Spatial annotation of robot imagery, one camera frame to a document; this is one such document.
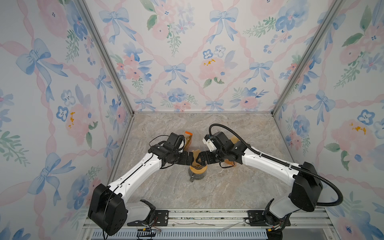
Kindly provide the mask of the coffee filter pack orange clip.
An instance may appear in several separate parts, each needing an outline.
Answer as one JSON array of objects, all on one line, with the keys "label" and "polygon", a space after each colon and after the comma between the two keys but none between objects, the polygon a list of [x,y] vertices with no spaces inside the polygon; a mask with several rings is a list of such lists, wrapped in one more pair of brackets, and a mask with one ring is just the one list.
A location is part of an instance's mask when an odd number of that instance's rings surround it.
[{"label": "coffee filter pack orange clip", "polygon": [[185,137],[186,143],[183,150],[187,151],[192,143],[193,134],[191,132],[185,131],[184,137]]}]

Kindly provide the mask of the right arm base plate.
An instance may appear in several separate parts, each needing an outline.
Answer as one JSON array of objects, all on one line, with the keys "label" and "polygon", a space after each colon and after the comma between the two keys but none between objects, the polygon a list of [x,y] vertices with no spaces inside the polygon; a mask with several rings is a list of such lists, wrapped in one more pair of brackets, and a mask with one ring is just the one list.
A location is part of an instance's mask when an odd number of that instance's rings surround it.
[{"label": "right arm base plate", "polygon": [[278,219],[271,213],[264,213],[262,210],[249,210],[247,211],[247,217],[245,222],[252,227],[290,227],[290,220],[286,220],[286,217]]}]

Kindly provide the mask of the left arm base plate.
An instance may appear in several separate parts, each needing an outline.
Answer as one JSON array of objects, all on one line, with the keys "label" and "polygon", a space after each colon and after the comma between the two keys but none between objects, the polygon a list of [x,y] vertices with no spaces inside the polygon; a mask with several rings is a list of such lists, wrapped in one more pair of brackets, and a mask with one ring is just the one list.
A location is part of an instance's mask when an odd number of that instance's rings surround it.
[{"label": "left arm base plate", "polygon": [[169,210],[155,210],[148,219],[127,223],[128,227],[166,227],[169,222]]}]

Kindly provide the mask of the grey glass carafe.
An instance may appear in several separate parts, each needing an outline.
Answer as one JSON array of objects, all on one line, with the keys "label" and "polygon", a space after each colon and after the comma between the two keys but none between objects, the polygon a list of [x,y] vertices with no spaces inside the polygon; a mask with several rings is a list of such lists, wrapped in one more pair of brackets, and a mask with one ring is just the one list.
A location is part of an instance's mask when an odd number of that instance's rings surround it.
[{"label": "grey glass carafe", "polygon": [[194,172],[189,171],[189,176],[190,182],[193,183],[194,181],[202,180],[206,176],[206,173],[196,174]]}]

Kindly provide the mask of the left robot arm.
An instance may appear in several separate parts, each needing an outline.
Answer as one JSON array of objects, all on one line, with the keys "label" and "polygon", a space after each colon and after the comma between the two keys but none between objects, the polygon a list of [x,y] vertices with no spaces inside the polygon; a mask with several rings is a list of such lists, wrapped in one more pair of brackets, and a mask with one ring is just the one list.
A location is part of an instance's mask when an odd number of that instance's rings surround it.
[{"label": "left robot arm", "polygon": [[126,174],[107,186],[99,184],[94,189],[88,217],[102,229],[104,239],[129,223],[153,225],[156,207],[146,200],[137,203],[128,200],[156,171],[173,165],[190,166],[194,158],[193,153],[184,151],[186,143],[184,135],[171,133],[167,140],[150,146],[145,156]]}]

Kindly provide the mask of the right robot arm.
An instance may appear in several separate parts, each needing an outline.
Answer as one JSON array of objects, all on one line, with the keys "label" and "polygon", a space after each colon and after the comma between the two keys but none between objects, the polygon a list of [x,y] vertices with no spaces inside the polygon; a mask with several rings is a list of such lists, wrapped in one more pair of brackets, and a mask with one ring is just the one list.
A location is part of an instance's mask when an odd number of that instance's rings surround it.
[{"label": "right robot arm", "polygon": [[206,135],[203,143],[209,148],[201,152],[202,165],[221,163],[224,160],[254,167],[270,174],[291,187],[291,190],[278,199],[272,199],[262,213],[261,221],[274,226],[288,214],[303,210],[312,212],[317,206],[323,185],[314,177],[317,173],[309,163],[303,165],[282,161],[268,156],[242,141],[233,143],[223,132]]}]

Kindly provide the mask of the orange glass carafe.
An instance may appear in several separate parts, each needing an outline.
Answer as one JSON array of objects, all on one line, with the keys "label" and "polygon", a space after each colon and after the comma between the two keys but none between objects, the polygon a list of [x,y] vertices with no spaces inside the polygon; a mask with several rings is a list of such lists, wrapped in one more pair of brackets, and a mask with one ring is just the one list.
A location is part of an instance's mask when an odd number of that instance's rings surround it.
[{"label": "orange glass carafe", "polygon": [[236,162],[231,162],[231,161],[228,161],[228,160],[225,160],[224,161],[224,167],[235,167],[236,166]]}]

